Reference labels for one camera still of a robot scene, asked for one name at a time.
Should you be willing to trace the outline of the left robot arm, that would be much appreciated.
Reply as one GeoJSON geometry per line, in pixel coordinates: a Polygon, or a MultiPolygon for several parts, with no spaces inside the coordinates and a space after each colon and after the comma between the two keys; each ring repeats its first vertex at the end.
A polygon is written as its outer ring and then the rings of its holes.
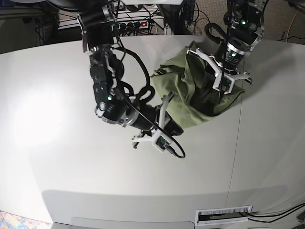
{"type": "Polygon", "coordinates": [[[227,12],[224,14],[224,31],[216,23],[208,23],[206,36],[218,44],[214,54],[207,55],[200,49],[189,48],[187,54],[197,56],[207,62],[214,71],[213,88],[229,89],[236,80],[252,83],[249,73],[239,73],[238,65],[244,57],[251,54],[254,47],[264,36],[264,11],[266,0],[228,0],[227,12]]]}

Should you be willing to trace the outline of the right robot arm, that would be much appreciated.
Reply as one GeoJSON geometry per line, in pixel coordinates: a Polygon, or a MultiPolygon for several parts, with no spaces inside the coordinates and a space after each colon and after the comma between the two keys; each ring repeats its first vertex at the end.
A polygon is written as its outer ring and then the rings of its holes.
{"type": "Polygon", "coordinates": [[[163,96],[162,104],[151,106],[155,95],[148,71],[140,57],[126,49],[119,36],[117,10],[111,0],[52,0],[50,5],[77,14],[82,32],[82,49],[90,58],[90,75],[96,101],[95,113],[104,122],[132,126],[140,130],[133,137],[133,147],[150,142],[160,152],[175,154],[171,146],[174,136],[183,130],[167,113],[174,97],[170,92],[163,96]],[[122,80],[124,65],[114,50],[133,57],[142,69],[146,84],[135,93],[122,80]]]}

